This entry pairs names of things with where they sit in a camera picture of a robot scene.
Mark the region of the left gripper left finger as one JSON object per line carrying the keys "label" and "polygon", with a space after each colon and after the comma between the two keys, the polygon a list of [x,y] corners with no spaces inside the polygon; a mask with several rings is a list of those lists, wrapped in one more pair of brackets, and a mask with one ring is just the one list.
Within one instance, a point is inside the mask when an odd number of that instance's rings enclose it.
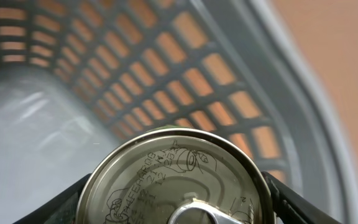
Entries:
{"label": "left gripper left finger", "polygon": [[90,178],[87,174],[69,188],[58,194],[14,224],[74,224],[81,193]]}

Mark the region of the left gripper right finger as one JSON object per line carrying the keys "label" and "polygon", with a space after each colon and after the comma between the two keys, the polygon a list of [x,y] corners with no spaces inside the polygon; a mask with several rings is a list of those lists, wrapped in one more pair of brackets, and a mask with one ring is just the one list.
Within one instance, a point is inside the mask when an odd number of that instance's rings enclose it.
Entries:
{"label": "left gripper right finger", "polygon": [[262,175],[270,189],[273,210],[284,224],[341,224],[268,172]]}

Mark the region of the green labelled round container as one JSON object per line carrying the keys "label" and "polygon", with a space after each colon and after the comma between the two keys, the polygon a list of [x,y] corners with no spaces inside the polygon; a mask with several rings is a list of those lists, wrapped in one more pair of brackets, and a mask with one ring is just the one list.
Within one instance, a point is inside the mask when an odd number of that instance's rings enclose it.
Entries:
{"label": "green labelled round container", "polygon": [[233,222],[275,223],[271,193],[252,159],[228,140],[166,126],[132,138],[90,175],[77,223],[168,223],[188,203]]}

